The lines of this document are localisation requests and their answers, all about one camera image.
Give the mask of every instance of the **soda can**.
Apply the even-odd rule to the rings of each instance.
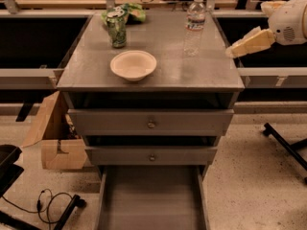
[[[126,12],[116,7],[106,14],[106,24],[110,43],[114,48],[122,48],[126,45]]]

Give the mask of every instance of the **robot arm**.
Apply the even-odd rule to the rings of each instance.
[[[269,28],[254,28],[226,49],[231,58],[267,50],[274,42],[294,45],[307,42],[307,0],[264,2],[261,9],[268,17]]]

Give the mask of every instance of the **clear plastic bottle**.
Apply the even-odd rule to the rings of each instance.
[[[199,53],[204,21],[205,5],[203,0],[194,0],[187,11],[185,23],[185,55],[193,57]]]

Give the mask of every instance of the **floor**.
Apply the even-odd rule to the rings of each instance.
[[[20,146],[35,115],[15,122],[15,115],[0,115],[0,144]],[[203,180],[211,230],[305,230],[307,226],[307,176],[296,161],[274,140],[262,134],[270,123],[290,143],[306,136],[307,114],[236,114],[218,145],[215,161]],[[95,168],[78,171],[43,170],[40,143],[22,149],[15,163],[24,173],[5,193],[5,198],[35,211],[39,194],[79,195],[85,208],[77,208],[65,229],[93,229],[99,205],[100,180]],[[43,207],[49,191],[41,196]],[[52,220],[65,209],[69,197],[59,195],[50,207]],[[23,212],[0,199],[0,210],[40,228],[49,229],[37,214]]]

